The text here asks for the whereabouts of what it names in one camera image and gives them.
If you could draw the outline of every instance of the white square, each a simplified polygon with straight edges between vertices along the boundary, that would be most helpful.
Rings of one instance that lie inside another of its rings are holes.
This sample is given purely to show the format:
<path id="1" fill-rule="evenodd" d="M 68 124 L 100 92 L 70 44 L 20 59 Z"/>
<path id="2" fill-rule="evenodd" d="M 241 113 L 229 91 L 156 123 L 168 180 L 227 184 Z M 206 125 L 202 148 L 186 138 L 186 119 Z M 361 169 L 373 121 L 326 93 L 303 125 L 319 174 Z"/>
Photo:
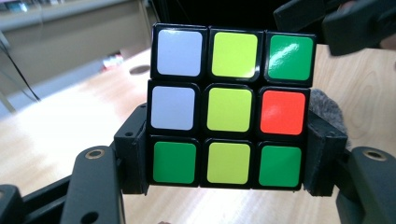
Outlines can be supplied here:
<path id="1" fill-rule="evenodd" d="M 151 96 L 151 126 L 189 131 L 194 121 L 195 91 L 184 87 L 157 86 Z"/>
<path id="2" fill-rule="evenodd" d="M 203 36 L 194 31 L 158 33 L 157 70 L 161 75 L 197 77 L 201 73 Z"/>

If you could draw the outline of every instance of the round hole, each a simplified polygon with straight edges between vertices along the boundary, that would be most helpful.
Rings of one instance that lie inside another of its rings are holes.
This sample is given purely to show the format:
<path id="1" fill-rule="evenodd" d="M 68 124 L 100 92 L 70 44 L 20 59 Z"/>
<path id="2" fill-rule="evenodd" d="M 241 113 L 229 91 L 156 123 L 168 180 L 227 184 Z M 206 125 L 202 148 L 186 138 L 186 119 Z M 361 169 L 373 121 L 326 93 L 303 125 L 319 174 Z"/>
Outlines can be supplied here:
<path id="1" fill-rule="evenodd" d="M 140 65 L 129 70 L 129 74 L 131 74 L 132 76 L 143 75 L 144 73 L 149 71 L 149 69 L 149 65 Z"/>
<path id="2" fill-rule="evenodd" d="M 105 155 L 105 151 L 102 149 L 94 149 L 89 151 L 87 154 L 85 154 L 85 158 L 89 160 L 94 160 L 101 158 L 103 155 Z"/>
<path id="3" fill-rule="evenodd" d="M 372 151 L 372 150 L 364 150 L 363 154 L 375 161 L 385 161 L 387 159 L 387 156 L 385 156 L 383 153 L 378 152 L 378 151 Z"/>
<path id="4" fill-rule="evenodd" d="M 97 212 L 90 212 L 85 214 L 81 219 L 81 224 L 91 224 L 94 223 L 99 218 Z"/>

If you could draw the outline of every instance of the green square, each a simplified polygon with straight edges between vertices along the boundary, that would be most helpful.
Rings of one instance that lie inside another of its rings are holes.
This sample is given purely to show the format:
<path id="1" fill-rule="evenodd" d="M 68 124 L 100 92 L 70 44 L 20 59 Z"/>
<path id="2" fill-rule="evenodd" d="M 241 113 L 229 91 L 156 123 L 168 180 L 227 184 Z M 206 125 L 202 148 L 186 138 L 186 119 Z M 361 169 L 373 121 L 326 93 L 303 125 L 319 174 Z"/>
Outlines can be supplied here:
<path id="1" fill-rule="evenodd" d="M 219 184 L 246 184 L 250 146 L 237 143 L 212 143 L 209 146 L 207 180 Z"/>
<path id="2" fill-rule="evenodd" d="M 209 91 L 207 128 L 211 131 L 245 133 L 250 127 L 252 92 L 213 88 Z"/>
<path id="3" fill-rule="evenodd" d="M 288 80 L 308 80 L 311 76 L 314 41 L 305 36 L 271 37 L 268 76 Z"/>
<path id="4" fill-rule="evenodd" d="M 212 73 L 217 77 L 253 77 L 258 38 L 253 34 L 219 32 L 213 44 Z"/>
<path id="5" fill-rule="evenodd" d="M 268 187 L 296 187 L 300 179 L 301 158 L 302 152 L 298 147 L 263 147 L 260 184 Z"/>
<path id="6" fill-rule="evenodd" d="M 157 142 L 154 145 L 153 179 L 163 183 L 192 183 L 196 150 L 190 143 Z"/>

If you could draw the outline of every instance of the wooden table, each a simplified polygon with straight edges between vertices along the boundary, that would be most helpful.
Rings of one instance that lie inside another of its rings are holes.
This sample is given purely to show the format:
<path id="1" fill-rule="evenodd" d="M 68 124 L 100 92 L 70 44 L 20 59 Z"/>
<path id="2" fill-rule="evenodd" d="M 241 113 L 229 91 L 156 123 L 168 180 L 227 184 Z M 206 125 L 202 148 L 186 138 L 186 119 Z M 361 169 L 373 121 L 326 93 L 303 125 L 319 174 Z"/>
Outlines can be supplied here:
<path id="1" fill-rule="evenodd" d="M 149 50 L 0 121 L 0 184 L 21 194 L 70 175 L 77 154 L 109 145 L 134 109 L 146 102 Z M 314 88 L 343 109 L 352 146 L 396 156 L 396 52 L 366 49 L 331 57 L 318 46 Z M 151 186 L 148 196 L 124 195 L 127 223 L 339 223 L 335 196 L 307 192 Z"/>

